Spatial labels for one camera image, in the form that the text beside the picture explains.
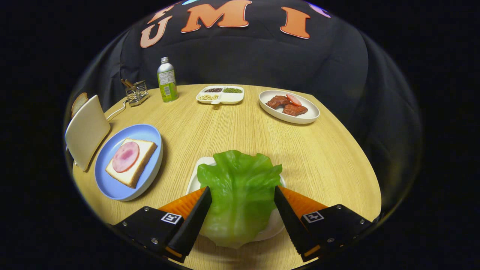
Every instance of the blue plate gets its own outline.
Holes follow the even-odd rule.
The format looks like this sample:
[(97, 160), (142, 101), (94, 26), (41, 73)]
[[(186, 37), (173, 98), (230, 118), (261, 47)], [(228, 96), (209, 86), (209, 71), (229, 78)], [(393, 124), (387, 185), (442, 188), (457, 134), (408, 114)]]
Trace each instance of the blue plate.
[[(145, 166), (143, 173), (140, 175), (135, 189), (120, 183), (105, 171), (108, 163), (120, 148), (125, 138), (151, 141), (156, 144), (156, 149)], [(95, 163), (96, 184), (100, 191), (111, 199), (119, 201), (135, 199), (147, 190), (155, 179), (160, 169), (160, 164), (162, 163), (162, 157), (162, 137), (155, 127), (147, 124), (137, 124), (127, 127), (110, 138), (100, 150)]]

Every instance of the toast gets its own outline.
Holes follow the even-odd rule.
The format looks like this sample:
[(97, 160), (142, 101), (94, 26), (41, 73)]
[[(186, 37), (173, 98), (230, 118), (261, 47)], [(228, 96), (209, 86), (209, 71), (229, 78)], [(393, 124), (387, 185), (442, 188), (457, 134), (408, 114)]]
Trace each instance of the toast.
[(72, 105), (72, 118), (75, 116), (75, 114), (80, 110), (80, 108), (87, 103), (88, 97), (87, 93), (81, 93), (73, 102)]
[(126, 138), (123, 140), (122, 145), (128, 142), (135, 142), (138, 144), (140, 152), (138, 154), (138, 158), (135, 163), (125, 172), (116, 172), (113, 169), (113, 158), (108, 163), (105, 171), (114, 179), (119, 181), (120, 183), (126, 185), (129, 188), (136, 188), (138, 179), (140, 175), (142, 175), (145, 165), (150, 160), (153, 152), (157, 148), (157, 145), (154, 142), (144, 141), (144, 140), (136, 140), (131, 138)]

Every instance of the cooked meat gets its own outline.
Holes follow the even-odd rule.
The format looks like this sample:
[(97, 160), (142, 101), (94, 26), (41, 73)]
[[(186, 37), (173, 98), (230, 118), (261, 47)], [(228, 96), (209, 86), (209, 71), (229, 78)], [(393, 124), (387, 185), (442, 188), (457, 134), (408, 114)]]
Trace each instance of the cooked meat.
[(304, 114), (307, 111), (308, 111), (308, 109), (306, 107), (296, 106), (293, 103), (289, 103), (289, 104), (285, 105), (285, 107), (283, 108), (283, 113), (293, 115), (293, 116)]
[(265, 103), (267, 106), (276, 109), (280, 105), (289, 104), (290, 99), (285, 96), (274, 96), (269, 102)]

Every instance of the black background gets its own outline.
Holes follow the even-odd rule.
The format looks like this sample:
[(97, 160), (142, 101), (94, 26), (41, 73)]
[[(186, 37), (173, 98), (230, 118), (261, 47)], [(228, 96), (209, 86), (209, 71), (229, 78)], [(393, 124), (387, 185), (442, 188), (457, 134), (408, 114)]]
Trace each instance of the black background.
[[(96, 220), (69, 178), (60, 142), (64, 104), (88, 63), (129, 25), (171, 2), (2, 4), (2, 133), (10, 157), (3, 192), (14, 199), (5, 204), (3, 254), (12, 268), (162, 268)], [(418, 98), (426, 142), (422, 170), (398, 210), (357, 247), (319, 269), (478, 268), (471, 232), (479, 213), (473, 200), (478, 7), (460, 1), (313, 2), (393, 57)]]

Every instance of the meat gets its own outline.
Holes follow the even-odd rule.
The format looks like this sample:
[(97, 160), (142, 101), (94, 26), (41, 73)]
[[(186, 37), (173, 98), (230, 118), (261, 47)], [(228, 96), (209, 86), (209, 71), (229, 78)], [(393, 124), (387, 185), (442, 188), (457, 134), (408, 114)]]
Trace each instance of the meat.
[(136, 142), (122, 145), (113, 156), (112, 167), (116, 172), (125, 172), (137, 161), (140, 147)]
[(306, 107), (296, 106), (293, 103), (289, 103), (289, 104), (285, 105), (285, 107), (283, 108), (283, 113), (284, 114), (293, 115), (293, 116), (304, 114), (307, 111), (308, 111), (308, 109)]
[(285, 96), (274, 96), (269, 102), (265, 103), (268, 107), (276, 109), (280, 105), (289, 104), (290, 99)]

